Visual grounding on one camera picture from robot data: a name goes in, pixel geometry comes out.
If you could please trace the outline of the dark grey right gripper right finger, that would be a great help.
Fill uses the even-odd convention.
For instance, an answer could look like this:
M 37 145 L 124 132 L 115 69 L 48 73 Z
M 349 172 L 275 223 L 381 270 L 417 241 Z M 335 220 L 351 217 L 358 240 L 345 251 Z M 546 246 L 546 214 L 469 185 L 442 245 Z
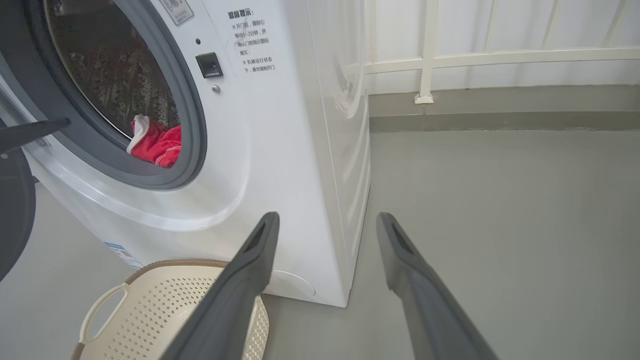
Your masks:
M 380 212 L 376 233 L 387 287 L 402 301 L 416 360 L 497 358 L 396 217 Z

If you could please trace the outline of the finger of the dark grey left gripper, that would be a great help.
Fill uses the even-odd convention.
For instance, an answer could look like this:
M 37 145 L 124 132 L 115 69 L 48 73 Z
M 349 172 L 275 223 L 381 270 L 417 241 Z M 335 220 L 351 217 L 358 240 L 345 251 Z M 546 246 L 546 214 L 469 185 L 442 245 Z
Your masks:
M 2 127 L 0 129 L 0 153 L 9 153 L 30 142 L 59 132 L 69 127 L 71 123 L 71 119 L 69 118 L 60 118 L 57 120 L 35 121 L 27 124 Z

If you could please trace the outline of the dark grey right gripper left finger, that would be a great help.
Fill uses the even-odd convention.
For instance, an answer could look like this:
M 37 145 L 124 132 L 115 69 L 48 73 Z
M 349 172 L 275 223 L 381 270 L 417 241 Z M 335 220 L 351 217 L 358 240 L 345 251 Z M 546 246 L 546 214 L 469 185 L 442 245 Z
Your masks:
M 240 360 L 257 296 L 269 285 L 281 219 L 267 212 L 221 272 L 162 360 Z

